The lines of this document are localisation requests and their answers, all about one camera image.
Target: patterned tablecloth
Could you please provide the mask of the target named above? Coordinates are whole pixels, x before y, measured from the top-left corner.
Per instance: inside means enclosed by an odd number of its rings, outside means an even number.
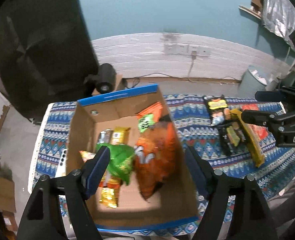
[[[164,96],[172,120],[178,129],[178,136],[183,147],[194,146],[199,155],[209,161],[213,168],[219,168],[232,177],[243,178],[252,174],[266,199],[275,196],[295,176],[295,148],[278,148],[272,134],[264,138],[260,145],[265,154],[265,163],[256,168],[246,147],[228,157],[221,150],[216,129],[209,126],[209,115],[202,96],[199,95],[165,95]],[[241,107],[244,104],[257,104],[261,111],[284,113],[280,103],[258,103],[255,99],[227,98],[229,108]],[[42,174],[55,176],[58,162],[65,149],[70,121],[74,114],[76,102],[61,102],[50,104],[44,116],[38,139],[35,144],[30,167],[28,191],[31,193],[34,185]],[[204,215],[207,201],[195,193],[199,220],[175,228],[155,231],[133,231],[129,233],[142,235],[182,235],[193,233]],[[230,196],[224,222],[230,221],[235,197]],[[60,198],[62,215],[67,215],[66,202]]]

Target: black fabric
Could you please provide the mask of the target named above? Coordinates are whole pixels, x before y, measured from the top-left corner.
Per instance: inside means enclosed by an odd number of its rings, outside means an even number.
[[[47,105],[84,98],[97,74],[78,0],[6,0],[0,8],[0,75],[11,104],[41,121]]]

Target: power cord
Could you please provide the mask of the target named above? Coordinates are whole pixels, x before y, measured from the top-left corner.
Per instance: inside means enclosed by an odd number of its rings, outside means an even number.
[[[189,71],[188,71],[188,74],[187,74],[187,80],[188,80],[189,82],[194,82],[194,83],[204,82],[204,81],[193,81],[193,80],[190,79],[190,74],[191,74],[191,71],[192,71],[193,66],[194,66],[194,60],[196,59],[196,55],[197,55],[197,52],[196,52],[196,51],[192,51],[192,63],[191,63],[191,67],[190,67],[190,69],[189,69]],[[164,76],[168,76],[168,77],[171,77],[171,78],[176,78],[176,79],[178,79],[178,80],[185,79],[185,78],[174,77],[174,76],[167,75],[167,74],[164,74],[164,73],[154,72],[154,73],[151,73],[151,74],[147,74],[147,75],[143,75],[143,76],[135,77],[134,80],[133,80],[133,84],[132,84],[132,86],[131,86],[131,87],[125,86],[125,87],[128,88],[128,89],[129,89],[129,88],[134,88],[134,87],[136,87],[136,86],[140,83],[140,81],[141,81],[140,78],[142,78],[142,77],[147,77],[147,76],[154,75],[154,74],[164,75]],[[236,79],[236,78],[229,77],[229,76],[228,76],[228,77],[223,77],[223,78],[221,78],[221,79],[224,79],[224,78],[232,78],[232,79],[234,79],[234,80],[238,80],[238,79]]]
[[[191,73],[192,68],[193,68],[193,66],[194,66],[194,60],[195,60],[195,59],[196,59],[196,51],[192,51],[192,63],[191,63],[191,67],[190,67],[190,69],[189,69],[189,71],[188,71],[188,74],[187,74],[187,80],[188,80],[189,82],[197,83],[197,82],[199,82],[199,81],[193,81],[193,80],[190,80],[190,73]]]

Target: gold wrapper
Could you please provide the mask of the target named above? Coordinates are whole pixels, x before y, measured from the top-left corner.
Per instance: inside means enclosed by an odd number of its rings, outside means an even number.
[[[95,157],[95,153],[91,153],[87,151],[79,151],[79,152],[84,162],[86,162],[87,160],[93,159]]]
[[[129,141],[129,127],[115,127],[111,144],[127,144]]]
[[[119,192],[119,188],[102,188],[100,203],[107,207],[117,208]]]

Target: shelf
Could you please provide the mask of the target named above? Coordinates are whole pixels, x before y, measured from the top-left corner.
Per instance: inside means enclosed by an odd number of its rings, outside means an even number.
[[[253,15],[254,17],[261,19],[261,15],[259,15],[258,13],[252,11],[249,8],[246,8],[245,6],[239,5],[239,9],[241,9],[242,11],[248,12],[249,14]]]

